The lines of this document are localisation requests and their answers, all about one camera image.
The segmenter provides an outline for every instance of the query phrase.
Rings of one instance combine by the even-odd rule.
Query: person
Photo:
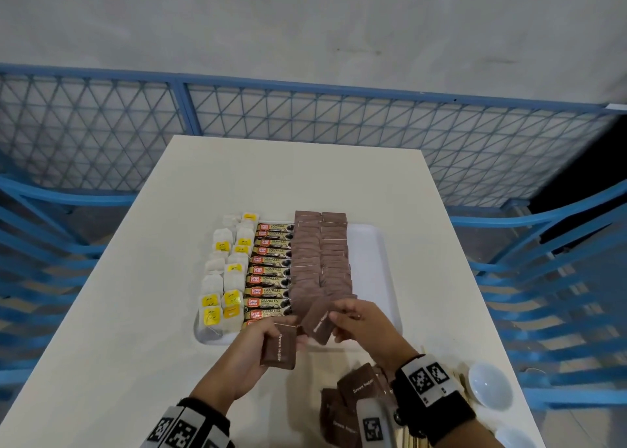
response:
[[[396,378],[392,387],[398,413],[413,436],[426,435],[435,448],[502,447],[476,420],[458,392],[425,407],[401,373],[403,366],[423,355],[405,341],[373,302],[343,299],[334,304],[337,311],[329,317],[336,325],[335,342],[357,341],[389,380]],[[141,448],[232,447],[226,414],[231,404],[246,395],[266,372],[267,367],[260,365],[262,345],[266,336],[278,336],[274,323],[295,321],[295,316],[271,317],[242,329],[189,397],[168,409]],[[297,337],[297,349],[306,344],[307,336]]]

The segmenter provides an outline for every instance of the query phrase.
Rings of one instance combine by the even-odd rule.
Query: table top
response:
[[[382,231],[403,333],[453,369],[500,367],[505,412],[475,407],[544,444],[444,205],[418,150],[175,136],[0,425],[0,444],[139,446],[225,346],[192,335],[213,230],[253,210],[345,212]],[[370,361],[356,344],[298,354],[231,407],[236,445],[323,445],[319,391]]]

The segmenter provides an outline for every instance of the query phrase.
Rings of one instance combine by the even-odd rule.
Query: white tray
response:
[[[403,333],[401,315],[388,264],[388,255],[381,231],[364,223],[349,223],[346,230],[349,245],[350,276],[353,293],[359,299],[372,301],[379,306],[399,333]],[[198,312],[194,328],[198,326]],[[237,333],[225,334],[221,339],[200,343],[204,346],[230,344]]]

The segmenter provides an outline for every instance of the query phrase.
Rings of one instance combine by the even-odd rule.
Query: wire mesh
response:
[[[190,86],[205,136],[422,150],[447,205],[527,198],[611,116],[254,88]]]
[[[139,190],[181,133],[167,83],[0,74],[0,150],[46,187]]]

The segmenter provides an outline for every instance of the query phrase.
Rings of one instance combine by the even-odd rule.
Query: gray wall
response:
[[[627,99],[625,0],[0,0],[0,62]]]

